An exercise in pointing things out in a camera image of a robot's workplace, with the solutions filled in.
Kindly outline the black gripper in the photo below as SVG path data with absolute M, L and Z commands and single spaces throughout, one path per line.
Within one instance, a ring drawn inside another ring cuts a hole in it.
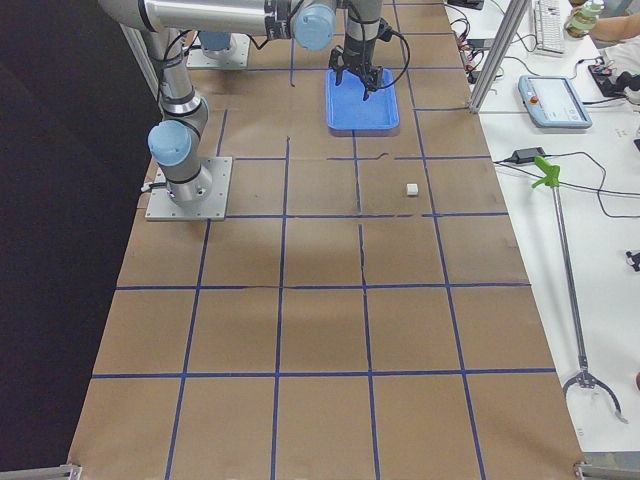
M 335 74 L 335 83 L 341 84 L 344 70 L 360 78 L 364 87 L 362 100 L 382 88 L 384 68 L 373 64 L 375 44 L 380 22 L 348 19 L 343 47 L 334 47 L 329 57 L 329 68 Z

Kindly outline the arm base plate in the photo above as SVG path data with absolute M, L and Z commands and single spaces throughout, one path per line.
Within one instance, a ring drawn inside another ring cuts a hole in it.
M 231 157 L 200 157 L 199 174 L 184 184 L 171 183 L 160 167 L 152 188 L 145 218 L 148 221 L 224 221 L 232 178 Z
M 200 48 L 196 41 L 187 55 L 186 64 L 193 70 L 242 70 L 247 67 L 250 41 L 243 35 L 231 36 L 230 48 L 213 51 Z

